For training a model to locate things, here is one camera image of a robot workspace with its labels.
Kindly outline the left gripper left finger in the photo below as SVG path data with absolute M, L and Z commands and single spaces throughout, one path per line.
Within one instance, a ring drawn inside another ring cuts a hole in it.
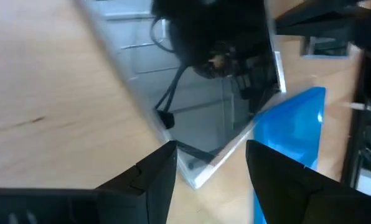
M 100 224 L 166 224 L 177 169 L 177 142 L 169 141 L 97 187 Z

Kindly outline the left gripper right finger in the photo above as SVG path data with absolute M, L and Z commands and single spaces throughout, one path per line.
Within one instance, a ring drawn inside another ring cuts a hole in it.
M 267 224 L 371 224 L 371 196 L 256 140 L 246 158 Z

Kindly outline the blue disc case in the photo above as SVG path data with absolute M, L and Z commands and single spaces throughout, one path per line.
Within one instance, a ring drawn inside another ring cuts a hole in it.
M 255 140 L 315 170 L 325 95 L 325 88 L 313 87 L 264 112 Z

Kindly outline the clear black jewel case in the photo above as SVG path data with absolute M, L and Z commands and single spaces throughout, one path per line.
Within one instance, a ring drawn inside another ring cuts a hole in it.
M 301 41 L 300 55 L 311 59 L 348 58 L 349 43 L 325 37 L 304 37 Z
M 267 0 L 76 2 L 194 189 L 286 91 Z

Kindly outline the black aluminium table frame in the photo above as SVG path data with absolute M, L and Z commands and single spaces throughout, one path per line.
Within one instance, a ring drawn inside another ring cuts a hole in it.
M 359 60 L 349 138 L 340 181 L 371 195 L 371 53 L 364 50 Z

